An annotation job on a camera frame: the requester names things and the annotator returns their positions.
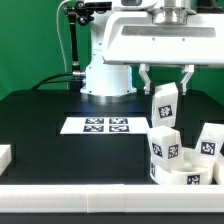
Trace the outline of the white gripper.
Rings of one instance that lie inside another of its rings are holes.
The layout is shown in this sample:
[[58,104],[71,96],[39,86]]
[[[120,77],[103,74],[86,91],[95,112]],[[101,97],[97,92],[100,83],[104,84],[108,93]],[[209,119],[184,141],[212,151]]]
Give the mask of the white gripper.
[[105,27],[103,59],[109,64],[141,64],[146,95],[155,92],[148,64],[184,65],[177,87],[185,95],[193,65],[224,66],[224,14],[193,15],[185,25],[156,25],[146,12],[115,12]]

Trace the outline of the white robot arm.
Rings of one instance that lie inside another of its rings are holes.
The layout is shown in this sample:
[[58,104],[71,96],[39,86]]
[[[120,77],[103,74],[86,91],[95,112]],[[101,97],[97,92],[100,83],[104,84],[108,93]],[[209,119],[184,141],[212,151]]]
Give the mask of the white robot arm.
[[82,91],[99,98],[132,94],[137,65],[147,94],[152,66],[181,66],[186,85],[197,66],[224,67],[224,9],[198,0],[84,0],[91,62]]

